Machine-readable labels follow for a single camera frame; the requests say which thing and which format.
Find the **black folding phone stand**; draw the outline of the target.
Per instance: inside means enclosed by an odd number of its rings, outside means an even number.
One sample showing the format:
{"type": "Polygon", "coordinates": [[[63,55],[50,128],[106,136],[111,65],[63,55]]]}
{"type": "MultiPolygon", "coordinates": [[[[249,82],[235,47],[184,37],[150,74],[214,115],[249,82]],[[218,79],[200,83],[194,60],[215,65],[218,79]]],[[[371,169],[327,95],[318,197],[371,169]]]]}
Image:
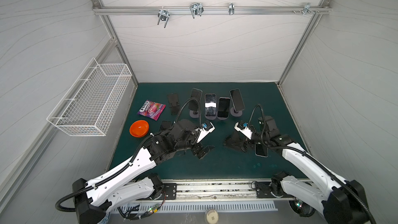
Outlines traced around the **black folding phone stand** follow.
{"type": "Polygon", "coordinates": [[[171,115],[177,115],[180,110],[179,97],[177,93],[170,93],[167,95],[171,115]]]}

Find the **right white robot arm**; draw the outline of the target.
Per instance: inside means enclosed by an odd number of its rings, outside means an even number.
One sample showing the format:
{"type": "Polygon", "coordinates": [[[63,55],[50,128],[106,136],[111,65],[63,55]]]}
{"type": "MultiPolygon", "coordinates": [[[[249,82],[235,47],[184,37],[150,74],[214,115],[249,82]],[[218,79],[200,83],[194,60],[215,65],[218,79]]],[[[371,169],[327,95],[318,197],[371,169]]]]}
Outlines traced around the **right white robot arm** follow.
{"type": "Polygon", "coordinates": [[[296,209],[306,204],[329,224],[376,223],[365,189],[358,181],[348,181],[332,172],[289,135],[282,135],[271,116],[262,115],[259,122],[259,132],[250,122],[240,121],[234,128],[252,143],[279,154],[312,182],[309,185],[288,172],[280,172],[272,177],[269,185],[274,197],[293,196],[296,209]]]}

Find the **black phone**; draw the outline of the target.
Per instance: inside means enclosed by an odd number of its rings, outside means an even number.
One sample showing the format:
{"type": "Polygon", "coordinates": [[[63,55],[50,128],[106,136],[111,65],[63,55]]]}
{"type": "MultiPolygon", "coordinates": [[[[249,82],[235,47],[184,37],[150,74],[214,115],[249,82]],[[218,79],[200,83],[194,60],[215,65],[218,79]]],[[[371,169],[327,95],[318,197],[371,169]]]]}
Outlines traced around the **black phone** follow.
{"type": "Polygon", "coordinates": [[[164,131],[172,126],[171,121],[162,121],[159,127],[159,131],[164,131]]]}

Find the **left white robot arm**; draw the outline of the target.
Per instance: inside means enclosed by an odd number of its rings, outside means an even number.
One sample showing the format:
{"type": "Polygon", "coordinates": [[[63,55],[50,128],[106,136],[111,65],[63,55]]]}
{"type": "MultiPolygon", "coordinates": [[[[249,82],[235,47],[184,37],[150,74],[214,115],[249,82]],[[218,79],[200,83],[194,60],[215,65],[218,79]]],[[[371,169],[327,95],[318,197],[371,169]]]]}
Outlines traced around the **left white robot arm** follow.
{"type": "Polygon", "coordinates": [[[131,181],[172,159],[179,151],[191,150],[202,159],[213,148],[203,147],[201,141],[215,130],[214,125],[209,120],[194,124],[180,119],[180,115],[167,129],[149,134],[130,158],[112,170],[91,180],[75,181],[72,193],[55,203],[56,210],[76,213],[79,224],[98,224],[113,209],[130,201],[157,198],[164,185],[156,174],[136,183],[131,181]]]}

